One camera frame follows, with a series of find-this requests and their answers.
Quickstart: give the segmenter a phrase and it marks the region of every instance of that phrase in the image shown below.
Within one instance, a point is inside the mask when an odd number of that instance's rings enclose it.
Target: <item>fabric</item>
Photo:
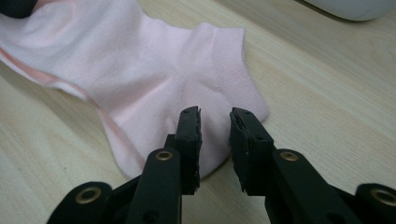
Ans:
[[[181,110],[198,105],[205,176],[230,153],[233,106],[260,120],[269,114],[244,65],[244,33],[207,23],[176,28],[148,17],[135,0],[46,0],[23,20],[0,15],[0,59],[92,104],[130,177],[176,132]]]

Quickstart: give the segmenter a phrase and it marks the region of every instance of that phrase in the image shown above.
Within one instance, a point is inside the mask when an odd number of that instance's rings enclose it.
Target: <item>pink fabric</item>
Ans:
[[[23,20],[0,15],[0,59],[45,87],[95,106],[130,177],[175,133],[180,111],[202,108],[201,174],[229,155],[233,106],[268,107],[243,61],[244,30],[187,30],[149,18],[135,0],[39,1]]]

